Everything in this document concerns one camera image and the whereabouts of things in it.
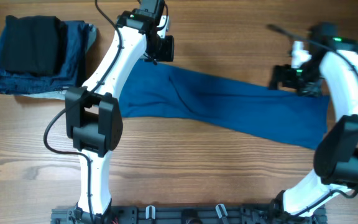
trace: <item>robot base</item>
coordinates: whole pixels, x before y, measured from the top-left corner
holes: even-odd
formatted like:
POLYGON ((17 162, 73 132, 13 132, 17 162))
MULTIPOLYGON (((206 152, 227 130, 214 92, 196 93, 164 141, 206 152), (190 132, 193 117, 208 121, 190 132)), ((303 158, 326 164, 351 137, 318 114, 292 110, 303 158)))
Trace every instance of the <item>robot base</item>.
MULTIPOLYGON (((74 219, 74 207, 69 209, 52 210, 51 224, 82 224, 74 219)), ((185 224, 182 213, 194 210, 203 224, 327 224, 324 206, 317 209, 312 217, 291 219, 289 221, 268 218, 269 204, 244 204, 242 206, 226 207, 227 216, 218 217, 215 207, 156 207, 155 219, 146 219, 146 208, 112 206, 112 221, 117 218, 117 224, 185 224)))

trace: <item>wooden table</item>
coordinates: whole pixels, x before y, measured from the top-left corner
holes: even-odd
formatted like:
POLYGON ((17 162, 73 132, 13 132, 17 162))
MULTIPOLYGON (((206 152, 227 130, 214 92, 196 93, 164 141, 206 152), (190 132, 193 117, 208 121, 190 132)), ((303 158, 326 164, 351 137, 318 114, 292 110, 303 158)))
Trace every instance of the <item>wooden table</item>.
MULTIPOLYGON (((113 29, 87 0, 0 0, 0 34, 8 14, 54 15, 99 27, 88 54, 91 74, 106 53, 113 29)), ((286 37, 268 23, 306 35, 319 21, 338 25, 358 40, 358 0, 169 0, 172 65, 267 85, 276 64, 290 62, 286 37)), ((135 0, 102 2, 111 18, 137 7, 135 0)), ((74 205, 80 194, 77 157, 47 151, 42 135, 63 108, 61 101, 0 95, 0 223, 49 223, 51 209, 74 205)), ((330 110, 329 124, 333 124, 330 110)), ((50 142, 70 149, 64 118, 50 142)), ((313 151, 185 119, 124 120, 110 161, 114 205, 215 205, 267 203, 312 169, 313 151)), ((328 203, 330 223, 358 223, 358 197, 328 203)))

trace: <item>black cable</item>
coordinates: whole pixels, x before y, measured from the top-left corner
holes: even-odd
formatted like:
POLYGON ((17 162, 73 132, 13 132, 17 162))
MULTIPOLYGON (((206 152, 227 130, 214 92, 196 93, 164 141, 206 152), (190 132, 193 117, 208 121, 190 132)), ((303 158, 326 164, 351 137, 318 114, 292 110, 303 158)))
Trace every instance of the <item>black cable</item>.
POLYGON ((88 206, 89 206, 89 215, 91 217, 91 223, 94 223, 94 219, 93 219, 93 213, 92 213, 92 203, 91 203, 91 160, 89 159, 88 156, 80 153, 80 152, 66 152, 66 151, 59 151, 56 150, 54 148, 52 148, 49 143, 48 143, 48 134, 50 129, 52 128, 52 126, 56 123, 56 121, 63 115, 66 113, 66 111, 71 110, 75 105, 81 103, 82 101, 84 101, 85 99, 87 99, 87 97, 89 97, 90 95, 92 95, 103 83, 104 80, 106 79, 106 77, 108 76, 109 72, 111 71, 112 67, 114 66, 114 64, 117 62, 117 59, 121 53, 122 50, 122 37, 121 37, 121 33, 119 31, 119 29, 116 27, 115 23, 107 16, 105 15, 105 13, 99 8, 98 6, 98 0, 94 1, 94 5, 96 6, 97 10, 100 12, 100 14, 107 20, 109 21, 109 23, 113 26, 113 28, 116 30, 117 35, 119 37, 119 44, 118 44, 118 50, 117 50, 117 54, 114 57, 113 61, 111 62, 110 66, 108 67, 108 69, 106 70, 106 72, 104 73, 104 75, 100 78, 99 82, 97 82, 96 86, 89 91, 85 96, 81 97, 80 99, 74 101, 74 103, 69 106, 68 108, 64 108, 61 110, 61 112, 59 112, 48 124, 47 128, 45 129, 44 132, 44 145, 47 149, 49 149, 49 151, 54 152, 56 154, 61 154, 61 155, 75 155, 75 156, 82 156, 86 159, 86 165, 88 166, 88 206))
MULTIPOLYGON (((320 44, 318 42, 315 42, 313 40, 310 39, 306 39, 304 37, 301 37, 299 35, 296 34, 292 34, 291 32, 286 31, 285 29, 282 29, 279 26, 273 25, 273 24, 269 24, 267 26, 268 29, 278 32, 280 34, 284 34, 286 36, 292 37, 294 39, 297 40, 302 40, 305 42, 308 42, 310 44, 316 45, 318 47, 321 47, 327 51, 333 52, 334 54, 338 55, 340 58, 342 58, 351 68, 351 70, 354 72, 354 74, 356 75, 357 79, 358 79, 358 71, 356 69, 356 67, 347 59, 345 58, 345 56, 343 56, 342 54, 338 53, 335 49, 332 49, 328 46, 325 46, 323 44, 320 44)), ((305 212, 310 211, 311 209, 317 207, 319 204, 323 203, 326 199, 328 199, 329 197, 332 197, 335 193, 341 194, 342 196, 344 196, 345 198, 354 198, 357 194, 358 194, 358 184, 354 187, 354 191, 351 195, 346 194, 345 192, 343 192, 342 190, 330 190, 330 192, 328 194, 326 194, 323 198, 321 198, 320 200, 318 200, 316 203, 312 204, 312 206, 310 207, 306 207, 304 210, 298 212, 295 215, 292 215, 291 218, 295 218, 295 217, 299 217, 300 215, 304 214, 305 212)))
POLYGON ((165 4, 165 8, 167 10, 167 13, 166 13, 166 18, 165 18, 165 22, 164 22, 164 26, 162 27, 157 27, 157 31, 161 31, 165 28, 165 26, 167 26, 167 22, 168 22, 168 5, 165 4))

